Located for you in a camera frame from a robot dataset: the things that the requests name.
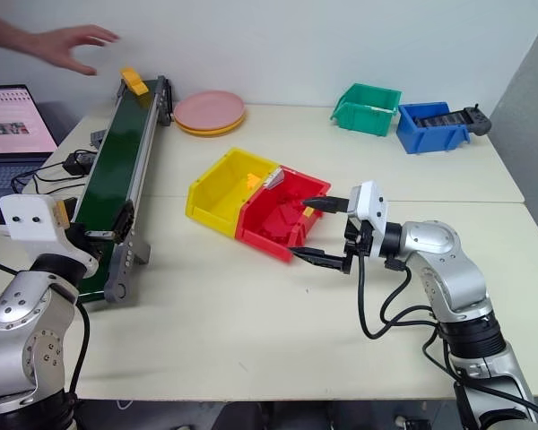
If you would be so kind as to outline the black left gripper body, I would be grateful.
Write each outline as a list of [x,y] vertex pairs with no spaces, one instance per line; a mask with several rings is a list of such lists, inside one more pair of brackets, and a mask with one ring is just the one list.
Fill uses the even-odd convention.
[[65,231],[65,235],[72,245],[92,256],[96,261],[100,260],[100,252],[86,236],[86,228],[83,223],[71,223]]

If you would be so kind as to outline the person's bare hand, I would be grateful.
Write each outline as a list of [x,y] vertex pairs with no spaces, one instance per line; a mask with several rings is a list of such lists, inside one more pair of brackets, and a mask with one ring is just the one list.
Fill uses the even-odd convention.
[[104,47],[119,41],[119,36],[105,28],[89,24],[31,33],[23,43],[22,52],[85,76],[95,76],[97,70],[73,56],[76,47]]

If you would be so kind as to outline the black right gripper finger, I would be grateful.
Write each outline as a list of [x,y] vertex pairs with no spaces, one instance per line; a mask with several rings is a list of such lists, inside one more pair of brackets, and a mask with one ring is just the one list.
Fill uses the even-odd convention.
[[345,273],[344,258],[341,256],[330,255],[327,254],[324,250],[305,246],[290,247],[289,250],[294,256],[302,259],[305,262],[309,262],[310,264],[316,265],[318,267],[323,267]]
[[346,213],[349,207],[349,199],[333,196],[317,196],[302,201],[306,207],[326,213]]

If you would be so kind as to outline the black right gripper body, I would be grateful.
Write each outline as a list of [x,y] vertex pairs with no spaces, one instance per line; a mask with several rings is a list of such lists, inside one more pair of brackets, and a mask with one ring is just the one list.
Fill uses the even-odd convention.
[[344,257],[341,272],[351,272],[352,260],[355,256],[370,256],[373,245],[373,227],[369,221],[347,219],[344,230]]

